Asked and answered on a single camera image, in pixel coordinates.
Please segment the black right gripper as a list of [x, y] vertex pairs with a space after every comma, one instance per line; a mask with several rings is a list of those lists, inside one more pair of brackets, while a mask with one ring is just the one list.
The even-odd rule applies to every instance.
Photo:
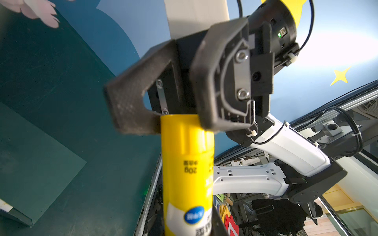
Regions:
[[[239, 18], [175, 41], [180, 69], [177, 114], [197, 113], [207, 131], [245, 129], [255, 116], [267, 116], [275, 57], [267, 23]], [[172, 74], [164, 72], [162, 83]]]

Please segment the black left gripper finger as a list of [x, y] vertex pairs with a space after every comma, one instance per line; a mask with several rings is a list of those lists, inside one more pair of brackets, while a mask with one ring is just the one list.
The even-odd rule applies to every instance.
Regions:
[[212, 230], [210, 236], [229, 236], [215, 206], [212, 207]]

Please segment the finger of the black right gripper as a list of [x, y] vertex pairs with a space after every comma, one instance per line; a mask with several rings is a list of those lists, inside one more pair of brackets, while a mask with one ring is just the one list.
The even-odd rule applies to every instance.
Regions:
[[160, 134], [161, 114], [146, 109], [145, 92], [169, 70], [163, 81], [169, 113], [178, 113], [178, 50], [175, 40], [152, 47], [138, 62], [104, 86], [115, 128], [123, 134]]

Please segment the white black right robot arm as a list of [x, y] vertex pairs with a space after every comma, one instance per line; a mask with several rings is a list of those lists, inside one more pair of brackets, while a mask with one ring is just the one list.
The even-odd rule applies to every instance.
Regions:
[[[217, 193], [268, 193], [309, 206], [346, 176], [316, 143], [269, 112], [274, 75], [301, 50], [295, 40], [288, 5], [265, 1], [248, 17], [151, 48], [104, 87], [119, 132], [161, 136], [167, 219], [207, 219]], [[282, 164], [265, 175], [216, 167], [216, 132]]]

